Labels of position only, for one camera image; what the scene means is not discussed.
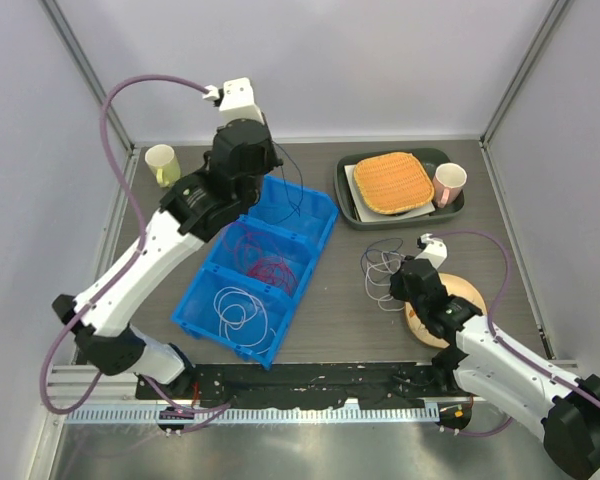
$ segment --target orange woven pad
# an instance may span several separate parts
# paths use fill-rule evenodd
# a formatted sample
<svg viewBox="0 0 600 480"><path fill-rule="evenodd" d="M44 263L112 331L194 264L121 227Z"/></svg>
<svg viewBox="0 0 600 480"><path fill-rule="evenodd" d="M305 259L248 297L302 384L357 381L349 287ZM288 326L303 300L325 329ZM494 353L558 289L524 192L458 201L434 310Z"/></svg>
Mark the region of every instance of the orange woven pad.
<svg viewBox="0 0 600 480"><path fill-rule="evenodd" d="M367 206L384 215L413 210L433 198L427 172L410 153L366 158L356 165L353 178Z"/></svg>

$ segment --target dark gray tray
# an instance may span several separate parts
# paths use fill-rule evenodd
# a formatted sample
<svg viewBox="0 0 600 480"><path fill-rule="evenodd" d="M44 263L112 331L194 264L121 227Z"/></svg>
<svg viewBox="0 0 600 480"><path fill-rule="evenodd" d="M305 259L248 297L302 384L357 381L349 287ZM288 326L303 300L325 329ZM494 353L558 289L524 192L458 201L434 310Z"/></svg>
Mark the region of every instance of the dark gray tray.
<svg viewBox="0 0 600 480"><path fill-rule="evenodd" d="M351 190L349 189L349 182L347 182L347 176L344 173L344 167L346 165L355 165L365 158L374 157L376 155L382 155L385 153L395 152L396 150L388 150L385 152L371 152L361 153L357 155L349 155L344 157L336 165L334 183L336 187L336 197L338 197L338 204L342 211L342 216L345 221L356 230L387 230L390 228L410 227L416 225L431 225L435 223L441 223L447 220L451 220L458 215L464 207L464 192L460 192L460 195L449 205L444 208L436 207L435 211L428 215L421 217L407 218L403 220L396 220L395 222L361 222L357 219L357 212L353 203L353 197L351 196ZM422 166L429 175L429 178L433 178L436 173L436 168L443 163L449 163L449 157L444 152L436 148L414 148L408 153L415 155L420 160Z"/></svg>

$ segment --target gray table surface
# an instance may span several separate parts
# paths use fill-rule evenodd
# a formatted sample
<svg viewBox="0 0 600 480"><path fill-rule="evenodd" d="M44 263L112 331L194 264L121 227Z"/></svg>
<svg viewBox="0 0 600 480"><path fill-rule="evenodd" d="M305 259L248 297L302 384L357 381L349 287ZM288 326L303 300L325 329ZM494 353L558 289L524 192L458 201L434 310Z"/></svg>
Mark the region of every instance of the gray table surface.
<svg viewBox="0 0 600 480"><path fill-rule="evenodd" d="M305 185L326 192L334 202L334 166L345 155L390 149L408 151L419 147L439 148L468 173L466 205L457 218L433 226L430 230L484 230L509 245L477 141L290 144L284 147L299 164ZM205 150L202 147L176 148L183 173L189 173L201 165ZM287 178L297 183L297 173L290 162L287 165ZM156 184L143 162L143 155L132 187L143 212L149 217L158 207L164 190ZM383 312L365 295L359 264L367 245L387 237L402 237L407 247L405 253L416 253L416 239L422 233L426 233L422 227L360 232L351 229L339 217L287 338L278 352L276 363L428 361L435 355L437 350L418 342L408 330L403 312ZM127 208L116 255L120 255L137 236L137 222L131 209ZM469 280L489 305L504 274L499 250L489 241L473 236L453 236L445 241L449 247L449 258L441 271ZM170 320L171 313L196 275L211 244L176 267L149 295L132 321L157 340L178 345L193 362L235 363L239 360L230 350L209 340L195 340ZM543 354L517 268L514 269L509 290L495 320L522 344Z"/></svg>

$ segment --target cup handle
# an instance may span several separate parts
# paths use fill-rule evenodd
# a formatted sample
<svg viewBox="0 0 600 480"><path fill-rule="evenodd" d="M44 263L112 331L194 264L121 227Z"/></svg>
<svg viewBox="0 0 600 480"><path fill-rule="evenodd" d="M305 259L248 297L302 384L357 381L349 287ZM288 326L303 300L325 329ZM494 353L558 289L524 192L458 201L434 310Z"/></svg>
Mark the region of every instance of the cup handle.
<svg viewBox="0 0 600 480"><path fill-rule="evenodd" d="M449 193L451 193L451 190L449 190L448 188L445 188L444 191L442 192L442 198L438 202L439 208L444 208L447 206L447 202L449 201Z"/></svg>
<svg viewBox="0 0 600 480"><path fill-rule="evenodd" d="M169 186L169 182L166 181L164 178L164 170L162 168L159 168L156 172L156 180L158 181L158 185L160 185L161 187Z"/></svg>

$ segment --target yellow cup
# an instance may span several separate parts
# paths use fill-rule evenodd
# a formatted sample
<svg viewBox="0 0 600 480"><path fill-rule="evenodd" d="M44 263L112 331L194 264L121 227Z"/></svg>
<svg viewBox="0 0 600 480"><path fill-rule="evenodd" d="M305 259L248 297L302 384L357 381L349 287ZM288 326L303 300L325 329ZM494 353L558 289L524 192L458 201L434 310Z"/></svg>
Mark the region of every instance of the yellow cup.
<svg viewBox="0 0 600 480"><path fill-rule="evenodd" d="M182 175L176 152L169 145L155 145L147 150L144 161L161 187L170 187Z"/></svg>

